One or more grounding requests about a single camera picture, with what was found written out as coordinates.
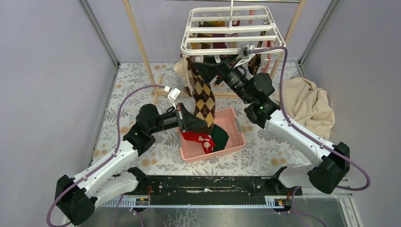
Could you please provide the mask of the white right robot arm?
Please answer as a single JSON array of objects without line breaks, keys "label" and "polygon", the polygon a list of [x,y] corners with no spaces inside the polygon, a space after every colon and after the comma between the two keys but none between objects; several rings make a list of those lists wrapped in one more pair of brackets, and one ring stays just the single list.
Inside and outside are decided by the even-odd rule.
[{"label": "white right robot arm", "polygon": [[321,139],[290,119],[269,98],[275,90],[269,74],[257,73],[247,79],[245,69],[236,67],[236,63],[236,60],[215,64],[195,62],[192,68],[206,84],[225,82],[247,104],[244,112],[250,122],[286,140],[311,163],[280,169],[278,178],[271,182],[273,192],[283,195],[292,187],[313,186],[320,192],[331,194],[349,171],[349,162],[338,156],[349,157],[349,147],[343,142],[335,145]]}]

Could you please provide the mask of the pink plastic basket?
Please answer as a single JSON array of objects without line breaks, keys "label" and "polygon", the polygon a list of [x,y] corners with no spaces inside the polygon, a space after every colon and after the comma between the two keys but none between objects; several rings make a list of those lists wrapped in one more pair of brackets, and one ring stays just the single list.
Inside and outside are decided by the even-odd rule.
[{"label": "pink plastic basket", "polygon": [[215,112],[214,123],[223,128],[229,135],[227,145],[224,150],[205,154],[201,144],[195,141],[185,140],[182,133],[178,131],[179,150],[182,159],[187,162],[197,162],[208,158],[228,155],[240,151],[245,147],[246,139],[241,131],[236,113],[233,108],[217,110]]}]

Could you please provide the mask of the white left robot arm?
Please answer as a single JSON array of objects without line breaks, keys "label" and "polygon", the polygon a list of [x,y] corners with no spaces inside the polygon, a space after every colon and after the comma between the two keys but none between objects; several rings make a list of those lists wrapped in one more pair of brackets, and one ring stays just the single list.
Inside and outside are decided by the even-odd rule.
[{"label": "white left robot arm", "polygon": [[140,157],[156,141],[153,133],[178,128],[182,132],[206,127],[205,120],[190,113],[182,103],[159,114],[153,104],[143,105],[129,132],[118,141],[116,151],[73,177],[63,175],[56,183],[53,206],[77,226],[104,202],[127,192],[142,194],[147,187],[143,173],[127,171],[112,178],[121,167]]}]

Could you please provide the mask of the dark green sock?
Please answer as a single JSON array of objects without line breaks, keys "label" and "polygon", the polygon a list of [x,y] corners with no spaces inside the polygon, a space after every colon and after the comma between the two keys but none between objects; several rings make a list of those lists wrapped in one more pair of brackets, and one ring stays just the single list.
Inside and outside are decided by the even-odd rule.
[{"label": "dark green sock", "polygon": [[210,136],[215,144],[212,152],[217,152],[225,149],[229,139],[229,135],[223,128],[215,124],[213,126],[213,130]]}]

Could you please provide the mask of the red patterned sock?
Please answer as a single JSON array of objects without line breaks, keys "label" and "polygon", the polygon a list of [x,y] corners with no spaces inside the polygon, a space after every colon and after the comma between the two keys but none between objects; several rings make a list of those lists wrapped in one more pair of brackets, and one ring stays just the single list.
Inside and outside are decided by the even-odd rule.
[{"label": "red patterned sock", "polygon": [[205,154],[209,154],[213,151],[216,144],[212,140],[210,135],[202,133],[193,133],[192,131],[183,132],[182,136],[185,140],[195,141],[201,144]]}]

